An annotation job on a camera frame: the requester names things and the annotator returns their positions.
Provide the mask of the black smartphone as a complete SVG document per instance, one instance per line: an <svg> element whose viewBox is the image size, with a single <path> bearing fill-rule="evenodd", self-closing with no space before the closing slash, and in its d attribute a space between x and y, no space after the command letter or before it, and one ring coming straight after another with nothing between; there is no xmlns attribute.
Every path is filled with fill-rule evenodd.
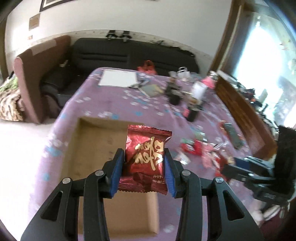
<svg viewBox="0 0 296 241"><path fill-rule="evenodd" d="M241 139L240 135L236 132L232 123L224 123L222 126L225 132L227 133L233 147L237 150L243 147L243 140Z"/></svg>

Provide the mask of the purple floral tablecloth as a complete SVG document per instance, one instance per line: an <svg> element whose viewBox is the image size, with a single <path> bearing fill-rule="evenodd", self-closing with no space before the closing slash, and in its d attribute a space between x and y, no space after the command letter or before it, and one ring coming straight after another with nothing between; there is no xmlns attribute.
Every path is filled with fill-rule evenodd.
<svg viewBox="0 0 296 241"><path fill-rule="evenodd" d="M185 104L103 81L94 70L58 116L45 147L40 209L22 240L263 240L243 184L219 169L263 143L223 128L233 115L214 93L194 122Z"/></svg>

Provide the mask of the black sofa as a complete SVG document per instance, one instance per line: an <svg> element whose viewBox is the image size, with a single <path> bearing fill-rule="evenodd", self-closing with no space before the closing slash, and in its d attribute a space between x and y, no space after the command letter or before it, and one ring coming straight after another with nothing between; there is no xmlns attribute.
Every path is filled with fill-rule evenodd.
<svg viewBox="0 0 296 241"><path fill-rule="evenodd" d="M66 60L65 67L57 65L40 83L41 93L52 97L60 106L65 105L97 68L137 70L150 60L158 75L168 76L170 71L178 71L180 67L190 72L200 71L195 55L189 51L133 40L80 38L68 50Z"/></svg>

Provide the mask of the black jar far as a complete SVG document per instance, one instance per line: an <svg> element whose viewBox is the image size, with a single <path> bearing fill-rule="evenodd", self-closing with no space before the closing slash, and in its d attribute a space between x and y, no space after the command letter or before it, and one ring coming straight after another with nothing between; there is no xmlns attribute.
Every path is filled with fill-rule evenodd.
<svg viewBox="0 0 296 241"><path fill-rule="evenodd" d="M169 98L169 103L172 105L179 105L182 99L182 88L176 83L175 80L170 80L167 82L165 95Z"/></svg>

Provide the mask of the framed wall painting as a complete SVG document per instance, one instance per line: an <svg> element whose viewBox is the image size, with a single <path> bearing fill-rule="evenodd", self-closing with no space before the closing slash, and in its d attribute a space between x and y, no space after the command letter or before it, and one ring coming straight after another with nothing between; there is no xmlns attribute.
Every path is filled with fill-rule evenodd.
<svg viewBox="0 0 296 241"><path fill-rule="evenodd" d="M68 3L74 0L42 0L40 6L40 12L58 6L60 4Z"/></svg>

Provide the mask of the pink water bottle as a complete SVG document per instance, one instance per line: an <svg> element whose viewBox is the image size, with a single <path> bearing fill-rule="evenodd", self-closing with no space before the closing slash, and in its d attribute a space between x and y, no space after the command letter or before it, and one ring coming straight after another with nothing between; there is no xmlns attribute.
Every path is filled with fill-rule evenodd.
<svg viewBox="0 0 296 241"><path fill-rule="evenodd" d="M210 89L215 89L218 81L218 74L215 71L209 71L208 75L201 82Z"/></svg>

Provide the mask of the shallow cardboard box tray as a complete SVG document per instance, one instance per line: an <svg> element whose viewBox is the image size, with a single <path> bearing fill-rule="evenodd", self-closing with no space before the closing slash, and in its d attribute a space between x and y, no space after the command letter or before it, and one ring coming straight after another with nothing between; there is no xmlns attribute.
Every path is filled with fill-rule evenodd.
<svg viewBox="0 0 296 241"><path fill-rule="evenodd" d="M159 233L159 204L155 192L119 190L125 161L127 121L81 117L74 125L62 162L61 177L73 181L96 171L109 240L155 237Z"/></svg>

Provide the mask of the white cup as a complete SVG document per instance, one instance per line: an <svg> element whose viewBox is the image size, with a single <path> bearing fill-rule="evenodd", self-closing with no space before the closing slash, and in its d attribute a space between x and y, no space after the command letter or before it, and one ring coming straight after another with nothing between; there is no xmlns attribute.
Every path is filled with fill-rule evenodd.
<svg viewBox="0 0 296 241"><path fill-rule="evenodd" d="M202 82L195 82L194 85L192 86L192 97L198 100L201 100L203 98L203 95L205 94L206 90L207 90L208 86L205 85Z"/></svg>

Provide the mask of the white paper sheet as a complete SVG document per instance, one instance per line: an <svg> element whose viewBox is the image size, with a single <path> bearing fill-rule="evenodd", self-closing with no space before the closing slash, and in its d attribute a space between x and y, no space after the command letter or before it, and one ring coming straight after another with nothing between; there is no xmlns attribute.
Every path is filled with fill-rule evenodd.
<svg viewBox="0 0 296 241"><path fill-rule="evenodd" d="M98 85L126 88L137 83L135 72L107 69L104 70Z"/></svg>

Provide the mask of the grey notebook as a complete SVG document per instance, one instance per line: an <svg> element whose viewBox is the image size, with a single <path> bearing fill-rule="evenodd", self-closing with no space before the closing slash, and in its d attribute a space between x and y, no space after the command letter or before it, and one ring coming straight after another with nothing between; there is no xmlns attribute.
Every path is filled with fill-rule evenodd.
<svg viewBox="0 0 296 241"><path fill-rule="evenodd" d="M149 98L157 97L164 93L163 89L156 84L142 86L139 90Z"/></svg>

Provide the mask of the black jar near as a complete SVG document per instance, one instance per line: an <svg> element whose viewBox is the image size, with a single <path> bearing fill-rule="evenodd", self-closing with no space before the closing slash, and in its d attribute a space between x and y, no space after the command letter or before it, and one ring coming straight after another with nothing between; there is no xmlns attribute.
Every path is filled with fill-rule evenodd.
<svg viewBox="0 0 296 241"><path fill-rule="evenodd" d="M186 108L183 112L184 118L191 123L194 122L199 111L203 110L202 104L202 100L196 99L194 97L189 97Z"/></svg>

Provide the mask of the red cartoon snack packet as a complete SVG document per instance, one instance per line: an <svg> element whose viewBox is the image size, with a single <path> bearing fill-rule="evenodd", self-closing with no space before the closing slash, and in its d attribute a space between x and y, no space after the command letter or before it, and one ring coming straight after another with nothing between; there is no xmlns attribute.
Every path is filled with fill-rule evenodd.
<svg viewBox="0 0 296 241"><path fill-rule="evenodd" d="M189 139L181 139L181 149L183 152L201 156L203 143L199 140L189 140Z"/></svg>

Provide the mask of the dark red gold-lettered snack packet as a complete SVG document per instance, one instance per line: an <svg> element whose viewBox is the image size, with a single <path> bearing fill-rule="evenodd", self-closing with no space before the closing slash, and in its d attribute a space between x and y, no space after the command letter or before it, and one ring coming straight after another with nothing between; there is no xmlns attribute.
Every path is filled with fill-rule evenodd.
<svg viewBox="0 0 296 241"><path fill-rule="evenodd" d="M167 194L164 158L171 136L171 131L150 126L128 126L120 191Z"/></svg>

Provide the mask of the wooden headboard cabinet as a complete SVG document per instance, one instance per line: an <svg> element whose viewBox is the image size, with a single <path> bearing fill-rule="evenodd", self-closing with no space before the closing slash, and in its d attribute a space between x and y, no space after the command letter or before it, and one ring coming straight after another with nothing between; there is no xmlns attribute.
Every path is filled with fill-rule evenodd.
<svg viewBox="0 0 296 241"><path fill-rule="evenodd" d="M252 156L269 160L276 154L277 144L251 104L232 85L218 77L215 92L230 111L243 133Z"/></svg>

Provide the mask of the patterned blanket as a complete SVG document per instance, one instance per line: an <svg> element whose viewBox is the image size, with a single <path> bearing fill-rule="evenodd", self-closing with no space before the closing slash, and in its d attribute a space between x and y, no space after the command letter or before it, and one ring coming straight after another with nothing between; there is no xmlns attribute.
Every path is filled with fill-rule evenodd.
<svg viewBox="0 0 296 241"><path fill-rule="evenodd" d="M21 90L14 72L1 85L1 120L23 121Z"/></svg>

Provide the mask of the black jar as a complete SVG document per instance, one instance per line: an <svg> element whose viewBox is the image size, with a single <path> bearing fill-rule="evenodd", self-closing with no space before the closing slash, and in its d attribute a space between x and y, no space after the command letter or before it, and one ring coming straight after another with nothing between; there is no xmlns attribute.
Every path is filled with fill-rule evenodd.
<svg viewBox="0 0 296 241"><path fill-rule="evenodd" d="M203 110L202 104L202 100L196 99L194 97L189 97L186 108L183 112L184 118L191 123L194 122L199 111Z"/></svg>
<svg viewBox="0 0 296 241"><path fill-rule="evenodd" d="M179 105L182 99L182 88L176 83L175 80L170 80L167 82L165 95L169 98L169 103L172 105Z"/></svg>

